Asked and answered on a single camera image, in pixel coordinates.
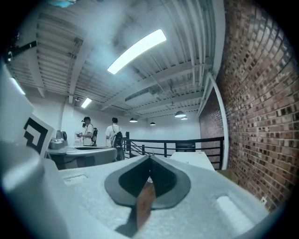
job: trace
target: white t-shirt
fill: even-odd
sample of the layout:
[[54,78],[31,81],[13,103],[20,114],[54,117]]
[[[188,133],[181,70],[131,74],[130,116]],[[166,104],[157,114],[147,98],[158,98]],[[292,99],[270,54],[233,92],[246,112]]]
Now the white t-shirt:
[[121,127],[119,125],[110,125],[106,129],[106,136],[109,136],[109,143],[108,147],[111,147],[114,144],[114,136],[121,131]]
[[[92,133],[92,135],[93,135],[93,126],[91,124],[85,126],[84,134],[87,134],[87,133]],[[90,146],[90,145],[92,145],[92,143],[93,142],[92,142],[91,137],[83,137],[83,145],[84,146]]]

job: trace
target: white column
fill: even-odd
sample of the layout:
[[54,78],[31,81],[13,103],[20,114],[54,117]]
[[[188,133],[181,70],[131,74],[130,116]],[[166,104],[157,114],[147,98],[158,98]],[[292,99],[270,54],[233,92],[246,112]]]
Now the white column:
[[217,99],[219,102],[219,106],[220,106],[221,116],[222,116],[223,134],[224,134],[224,156],[223,156],[222,170],[224,170],[224,169],[227,169],[227,166],[228,166],[228,148],[229,148],[228,121],[226,119],[224,104],[223,104],[222,97],[221,97],[220,91],[218,89],[218,86],[216,84],[215,78],[210,72],[208,73],[208,77],[210,77],[213,87],[215,89]]
[[74,107],[67,102],[64,105],[64,111],[62,114],[61,130],[64,130],[67,134],[67,141],[70,146],[75,143],[75,130],[73,125],[73,113]]

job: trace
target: white wall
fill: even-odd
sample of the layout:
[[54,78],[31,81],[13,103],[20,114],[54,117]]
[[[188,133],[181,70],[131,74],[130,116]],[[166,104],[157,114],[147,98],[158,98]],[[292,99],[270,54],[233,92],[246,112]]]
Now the white wall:
[[[188,120],[181,120],[175,118],[174,115],[153,118],[148,121],[148,125],[153,121],[155,126],[149,126],[149,133],[147,134],[148,140],[194,140],[200,139],[200,127],[197,112],[186,113]],[[163,148],[163,143],[137,143],[138,145],[144,144],[148,147]],[[200,148],[201,143],[196,143],[196,148]],[[175,148],[174,143],[168,143],[167,148]],[[145,149],[151,153],[164,154],[163,149]],[[175,150],[168,150],[167,154],[173,154]]]
[[79,107],[75,107],[73,109],[72,114],[68,113],[66,117],[64,117],[63,122],[68,124],[65,127],[65,130],[68,135],[68,143],[69,145],[74,144],[74,136],[76,132],[83,132],[81,120],[85,117],[89,116],[91,118],[92,125],[98,129],[97,136],[97,145],[105,146],[106,145],[106,136],[105,132],[109,125],[112,125],[112,117],[117,117],[118,125],[121,126],[121,131],[123,136],[125,137],[126,131],[130,132],[130,137],[133,139],[144,139],[147,133],[147,123],[145,121],[139,121],[137,124],[132,124],[129,122],[129,118],[122,116],[115,116],[111,114],[107,114],[104,112],[93,111],[88,109],[81,109]]
[[[28,97],[28,100],[34,107],[33,114],[53,127],[55,130],[61,128],[64,103],[47,100],[44,98]],[[52,137],[56,137],[56,131],[53,131]]]
[[[105,131],[112,124],[112,117],[117,117],[119,125],[122,127],[122,133],[130,132],[130,138],[135,140],[191,140],[200,139],[199,119],[196,112],[187,113],[188,120],[180,120],[174,115],[149,119],[147,122],[139,120],[137,123],[130,123],[129,118],[115,116],[104,112],[73,107],[70,104],[55,102],[43,98],[28,97],[34,106],[33,114],[52,126],[55,130],[64,130],[68,135],[69,145],[75,144],[75,133],[84,132],[81,120],[85,116],[91,118],[94,127],[98,129],[97,145],[104,146],[106,144]],[[150,122],[154,121],[155,126],[150,126]],[[144,144],[148,147],[163,148],[162,143],[136,143]],[[168,148],[175,148],[175,144],[168,144]],[[200,148],[200,143],[196,144],[196,148]],[[146,149],[151,153],[164,153],[162,149]],[[169,150],[168,154],[172,154],[174,150]]]

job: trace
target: person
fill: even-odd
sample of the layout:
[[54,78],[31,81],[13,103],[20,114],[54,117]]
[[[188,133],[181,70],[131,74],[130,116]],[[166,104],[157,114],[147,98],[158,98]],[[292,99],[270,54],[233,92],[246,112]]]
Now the person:
[[121,127],[117,124],[118,119],[112,118],[112,125],[107,127],[106,130],[106,146],[115,147],[117,149],[116,160],[124,160],[125,153],[122,148],[122,133]]
[[83,137],[83,146],[92,146],[92,136],[93,136],[93,125],[91,124],[91,120],[89,117],[84,117],[85,123],[85,133],[77,134],[77,137]]

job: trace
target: man in white shirt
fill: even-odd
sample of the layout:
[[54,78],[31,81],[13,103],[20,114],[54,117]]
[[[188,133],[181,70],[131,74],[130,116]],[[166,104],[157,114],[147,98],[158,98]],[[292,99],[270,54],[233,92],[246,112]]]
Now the man in white shirt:
[[90,123],[91,120],[89,117],[84,117],[85,123],[85,133],[77,134],[78,137],[83,137],[83,146],[92,146],[92,136],[93,136],[93,125]]
[[121,127],[117,125],[118,119],[112,118],[112,125],[108,126],[106,129],[106,146],[107,147],[115,147],[117,149],[117,157],[116,160],[124,160],[125,153],[121,145],[115,145],[115,138],[118,132],[121,132]]

